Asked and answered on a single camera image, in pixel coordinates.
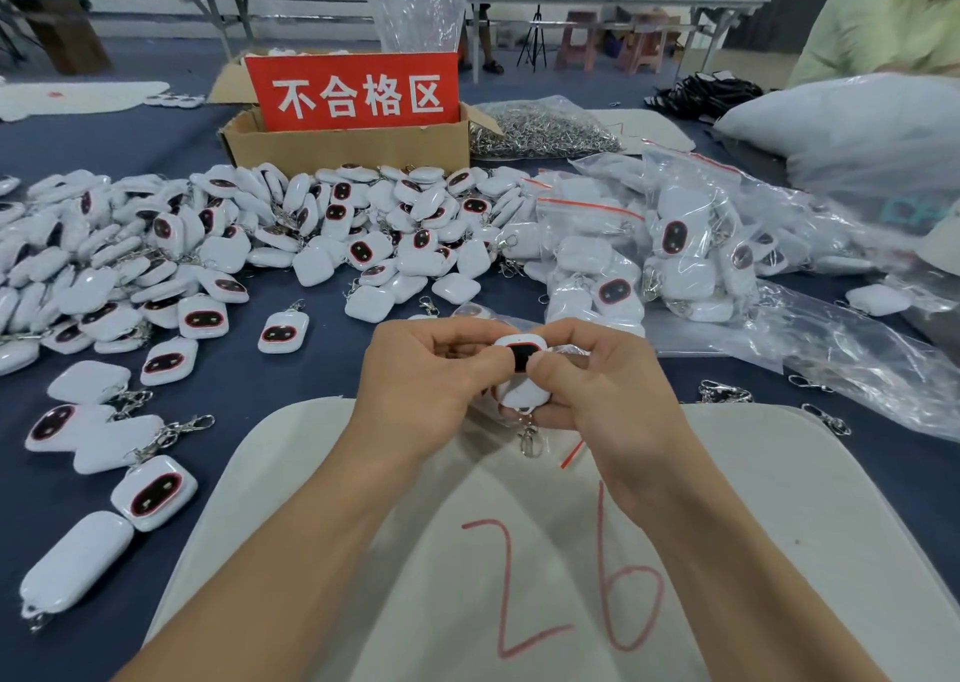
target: left hand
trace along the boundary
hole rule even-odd
[[[340,448],[418,470],[457,433],[474,397],[514,374],[513,352],[493,345],[514,333],[476,318],[378,325]]]

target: right hand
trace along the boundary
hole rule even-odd
[[[534,411],[534,424],[579,431],[610,496],[634,517],[638,494],[677,478],[679,452],[699,443],[656,352],[638,336],[573,318],[535,333],[551,348],[572,344],[590,356],[531,356],[527,375],[552,394]]]

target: blue tablecloth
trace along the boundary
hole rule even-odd
[[[528,93],[516,95],[529,97]],[[609,96],[597,93],[593,103],[581,105],[603,107]],[[212,106],[189,112],[138,107],[110,115],[30,118],[0,127],[0,173],[14,173],[28,182],[76,168],[114,178],[150,172],[185,177],[224,160],[214,133],[233,112]],[[684,128],[701,153],[729,160],[706,138],[702,127]],[[550,166],[559,167],[557,163]],[[313,397],[354,396],[373,327],[344,315],[342,292],[352,276],[349,268],[342,268],[328,283],[308,290],[300,287],[292,272],[265,272],[247,282],[252,300],[230,309],[229,335],[202,342],[193,374],[158,389],[148,407],[167,421],[198,414],[217,418],[212,429],[184,437],[172,450],[197,477],[198,496],[160,530],[137,534],[131,548],[83,602],[55,618],[37,636],[19,618],[18,586],[23,574],[78,519],[110,508],[110,492],[121,474],[117,470],[79,476],[70,467],[71,455],[31,454],[23,448],[32,423],[54,403],[45,396],[46,386],[78,357],[47,352],[30,368],[0,378],[4,547],[0,580],[6,599],[0,608],[0,677],[17,682],[102,682],[138,650],[186,539],[234,448],[258,421],[286,404]],[[480,281],[481,300],[493,309],[543,319],[544,307],[537,298],[544,289],[538,283],[494,274]],[[803,275],[788,275],[781,282],[824,300],[838,298],[860,284]],[[311,318],[303,349],[282,356],[259,353],[257,337],[267,316],[298,298],[306,299]],[[450,308],[444,308],[447,314]],[[403,318],[416,311],[416,300],[411,300],[391,317]],[[136,374],[143,354],[141,350],[109,361]],[[697,385],[704,378],[745,387],[757,401],[799,405],[810,399],[809,393],[784,378],[730,358],[668,359],[664,367],[680,400],[695,400]],[[956,593],[960,590],[960,445],[909,432],[843,397],[817,395],[816,402],[853,430],[845,445]]]

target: green shirt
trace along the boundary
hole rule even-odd
[[[826,0],[787,86],[891,63],[960,66],[960,0]]]

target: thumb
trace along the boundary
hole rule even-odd
[[[470,358],[460,358],[451,363],[457,367],[468,394],[473,397],[490,386],[510,380],[516,361],[510,348],[490,346]]]
[[[561,353],[540,350],[527,361],[527,375],[534,383],[573,406],[586,385],[588,374],[578,369]]]

